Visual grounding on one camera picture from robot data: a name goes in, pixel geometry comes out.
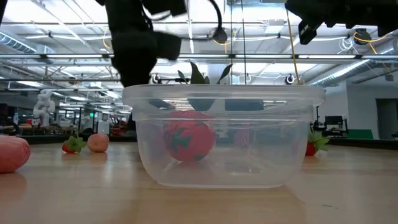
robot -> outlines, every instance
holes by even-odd
[[[32,120],[32,125],[41,125],[46,127],[49,125],[50,121],[50,113],[55,111],[55,103],[50,100],[52,95],[52,91],[42,90],[40,94],[37,96],[37,103],[33,108],[33,117],[36,120]],[[38,118],[42,117],[42,122],[39,123]]]

desk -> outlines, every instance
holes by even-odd
[[[268,190],[173,189],[145,172],[135,143],[106,154],[32,146],[17,173],[0,175],[0,223],[375,224],[398,220],[398,153],[331,146]]]

ceiling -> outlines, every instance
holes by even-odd
[[[40,8],[33,3],[35,0],[12,0],[7,4],[0,32],[9,34],[27,45],[44,45],[52,49],[56,54],[106,54],[112,53],[110,48],[110,34],[107,28],[107,17],[104,7],[101,7],[94,0],[44,0],[45,9]],[[187,0],[189,8],[188,16],[169,17],[163,21],[155,22],[154,29],[164,32],[171,32],[179,36],[189,37],[189,30],[192,30],[193,37],[203,37],[211,35],[216,27],[216,14],[212,5],[204,0]],[[216,0],[223,14],[223,27],[226,33],[232,39],[230,44],[220,45],[214,41],[193,42],[183,41],[181,54],[291,54],[289,26],[287,24],[287,15],[283,4],[255,4],[244,5],[243,13],[241,6],[229,7],[224,0]],[[242,26],[242,15],[244,17],[244,29]],[[289,14],[292,23],[292,38],[295,44],[296,54],[370,54],[369,45],[350,44],[350,40],[343,43],[347,34],[353,34],[354,30],[346,29],[344,25],[337,24],[329,29],[321,26],[317,33],[317,38],[308,45],[298,44],[297,25],[300,18]],[[360,26],[367,28],[368,32],[377,38],[377,27]],[[394,38],[394,34],[374,43],[377,47]],[[349,50],[343,50],[343,45],[349,45]],[[0,54],[20,54],[8,46],[0,44]],[[218,77],[220,68],[231,63],[230,60],[195,60],[201,72],[209,77]],[[2,73],[6,78],[37,78],[51,74],[51,78],[66,79],[77,77],[79,79],[97,78],[100,87],[104,89],[122,89],[119,82],[110,82],[109,79],[117,78],[117,71],[107,66],[34,66],[26,64],[27,61],[20,59],[8,60],[18,67],[23,67],[24,71],[12,70],[8,76]],[[71,62],[68,58],[59,60],[59,62]],[[244,83],[244,71],[249,74],[246,81],[250,84],[269,84],[281,85],[288,74],[295,73],[294,65],[288,61],[269,61],[262,62],[248,61],[244,66],[243,61],[232,61],[233,75],[239,76],[240,83]],[[109,65],[109,61],[102,60],[101,63]],[[323,72],[339,65],[333,62],[305,62],[298,63],[297,70],[302,80],[309,81]],[[9,68],[9,64],[4,64],[4,69]],[[178,77],[177,70],[182,71],[186,76],[190,76],[191,68],[188,60],[179,60],[177,62],[164,62],[161,60],[154,68],[152,73],[157,73],[162,77]],[[351,81],[371,75],[372,73],[363,73],[358,77],[351,78]],[[384,79],[375,78],[371,81],[359,85],[388,85]],[[54,85],[57,88],[88,88],[90,83],[70,84],[67,82],[46,83]],[[34,87],[21,83],[13,83],[13,87]],[[117,94],[117,102],[120,101],[120,92]],[[105,95],[99,96],[97,92],[77,93],[80,97],[88,97],[91,100],[105,101],[113,97]]]

